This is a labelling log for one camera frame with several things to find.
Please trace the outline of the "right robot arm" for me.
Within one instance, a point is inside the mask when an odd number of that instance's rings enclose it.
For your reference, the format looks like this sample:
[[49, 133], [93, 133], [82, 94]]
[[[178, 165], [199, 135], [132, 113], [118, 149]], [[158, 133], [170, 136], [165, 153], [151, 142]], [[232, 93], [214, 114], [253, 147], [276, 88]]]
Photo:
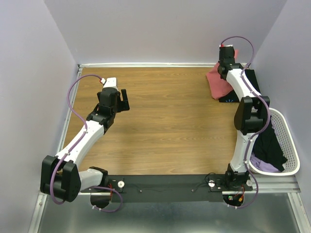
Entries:
[[232, 45], [219, 46], [218, 73], [233, 88], [239, 99], [234, 116], [237, 142], [234, 155], [224, 175], [224, 186], [235, 190], [247, 183], [250, 175], [249, 161], [258, 135], [270, 122], [270, 99], [263, 97], [250, 83], [245, 68], [235, 62]]

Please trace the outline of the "pink t-shirt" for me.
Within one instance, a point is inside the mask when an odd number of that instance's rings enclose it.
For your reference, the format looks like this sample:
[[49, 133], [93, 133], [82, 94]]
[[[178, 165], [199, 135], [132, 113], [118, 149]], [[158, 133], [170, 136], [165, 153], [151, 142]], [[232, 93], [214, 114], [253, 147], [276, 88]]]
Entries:
[[217, 62], [206, 74], [212, 98], [219, 102], [239, 102], [239, 98], [232, 86], [227, 81], [221, 79], [218, 67], [219, 63]]

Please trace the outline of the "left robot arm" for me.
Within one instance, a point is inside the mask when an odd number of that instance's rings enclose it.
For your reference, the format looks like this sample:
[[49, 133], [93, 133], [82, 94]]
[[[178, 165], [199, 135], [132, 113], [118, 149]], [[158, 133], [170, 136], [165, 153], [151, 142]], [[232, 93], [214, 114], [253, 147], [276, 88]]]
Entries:
[[72, 202], [80, 191], [94, 188], [98, 192], [108, 186], [108, 172], [92, 166], [78, 168], [92, 146], [106, 134], [117, 113], [130, 109], [126, 89], [104, 87], [98, 92], [98, 103], [84, 119], [84, 125], [74, 139], [55, 156], [42, 161], [40, 190], [49, 194], [56, 204]]

